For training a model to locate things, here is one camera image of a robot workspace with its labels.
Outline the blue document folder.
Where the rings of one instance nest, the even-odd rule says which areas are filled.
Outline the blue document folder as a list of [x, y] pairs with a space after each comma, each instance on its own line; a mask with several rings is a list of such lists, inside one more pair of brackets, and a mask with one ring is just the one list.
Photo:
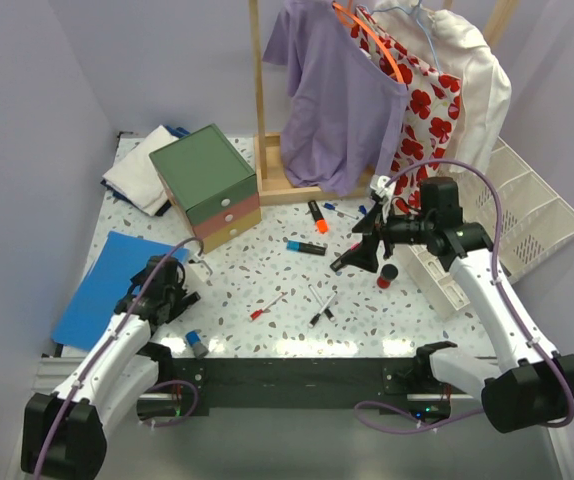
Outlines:
[[110, 232], [95, 263], [54, 328], [51, 339], [89, 351], [105, 331], [116, 303], [152, 256], [164, 255], [167, 244]]

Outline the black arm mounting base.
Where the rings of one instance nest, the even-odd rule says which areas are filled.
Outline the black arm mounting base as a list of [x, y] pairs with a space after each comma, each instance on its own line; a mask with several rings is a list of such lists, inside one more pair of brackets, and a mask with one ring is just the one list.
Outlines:
[[459, 392], [421, 378], [410, 358], [183, 358], [173, 377], [196, 386], [195, 416], [215, 408], [351, 409], [369, 400], [437, 421]]

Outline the three-drawer desk organizer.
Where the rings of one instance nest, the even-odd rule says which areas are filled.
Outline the three-drawer desk organizer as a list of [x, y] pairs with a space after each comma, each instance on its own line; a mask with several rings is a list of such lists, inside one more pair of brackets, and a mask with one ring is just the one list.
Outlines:
[[206, 253], [260, 223], [256, 173], [216, 125], [149, 157], [170, 203]]

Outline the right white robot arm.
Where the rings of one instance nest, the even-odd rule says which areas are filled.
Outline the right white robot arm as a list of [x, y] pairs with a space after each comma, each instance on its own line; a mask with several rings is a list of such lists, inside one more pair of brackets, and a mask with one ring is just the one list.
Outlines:
[[379, 270], [377, 251], [390, 257], [397, 245], [423, 245], [463, 290], [493, 346], [495, 364], [465, 355], [450, 342], [418, 348], [412, 379], [426, 393], [445, 383], [477, 398], [501, 433], [531, 426], [561, 428], [574, 417], [574, 355], [562, 355], [527, 313], [498, 260], [497, 241], [467, 222], [457, 183], [449, 177], [422, 181], [421, 209], [398, 215], [394, 182], [373, 177], [369, 212], [353, 227], [358, 244], [331, 264]]

